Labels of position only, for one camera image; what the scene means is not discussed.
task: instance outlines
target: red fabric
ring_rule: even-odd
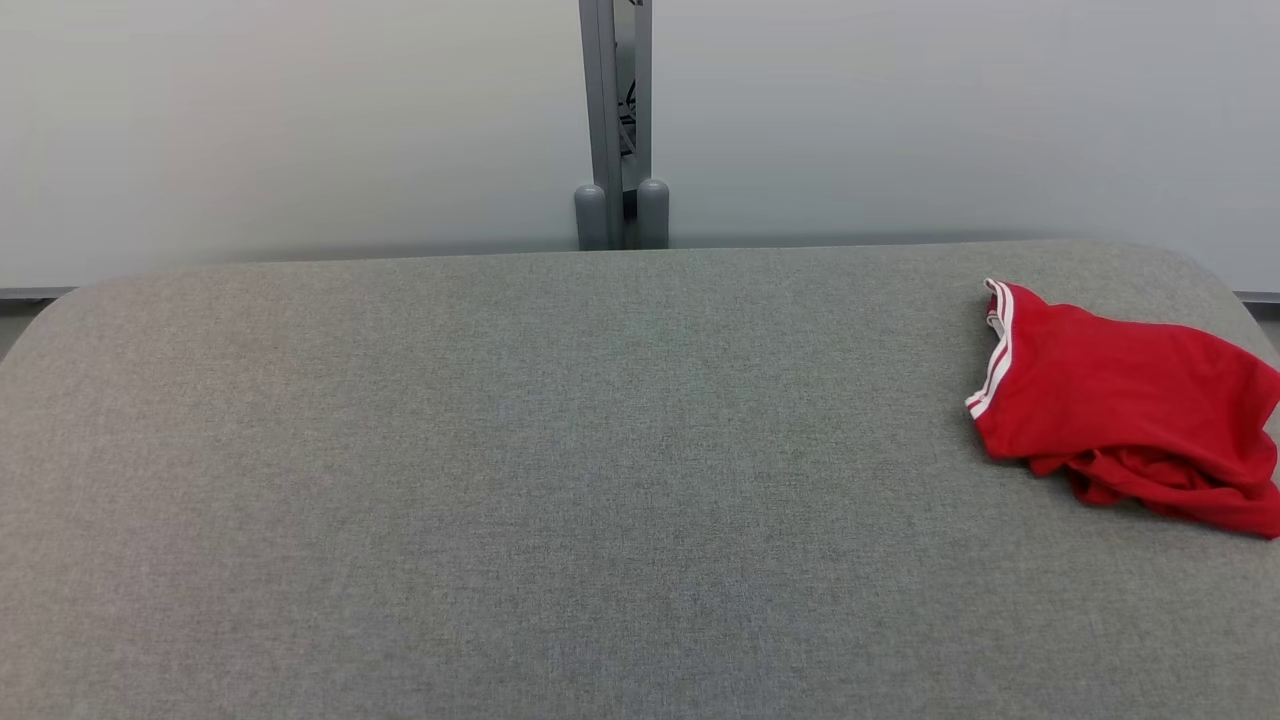
[[[1167,518],[1280,537],[1280,373],[1181,325],[1124,323],[987,281],[1000,334],[969,401],[995,459],[1065,469],[1087,505],[1135,498]]]

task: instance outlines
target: white panel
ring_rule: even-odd
[[[0,287],[576,249],[577,3],[0,3]]]
[[[1280,291],[1274,0],[662,0],[673,246],[1091,236]]]

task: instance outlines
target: gray fabric surface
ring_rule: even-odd
[[[0,717],[1277,717],[1277,546],[982,454],[992,275],[1100,243],[228,266],[0,364]]]

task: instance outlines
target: red garment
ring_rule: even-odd
[[[1066,469],[1075,497],[1132,497],[1166,518],[1280,537],[1276,446],[1262,432],[1280,373],[1181,325],[1124,323],[987,281],[1000,336],[968,401],[987,452]]]

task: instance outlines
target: white striped trim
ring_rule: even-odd
[[[989,278],[983,284],[996,296],[996,311],[987,314],[987,324],[1000,336],[1000,342],[987,361],[987,382],[982,384],[982,389],[965,400],[965,406],[969,407],[974,420],[991,406],[991,398],[996,396],[1000,380],[1014,364],[1014,291],[1009,290],[1007,284]]]

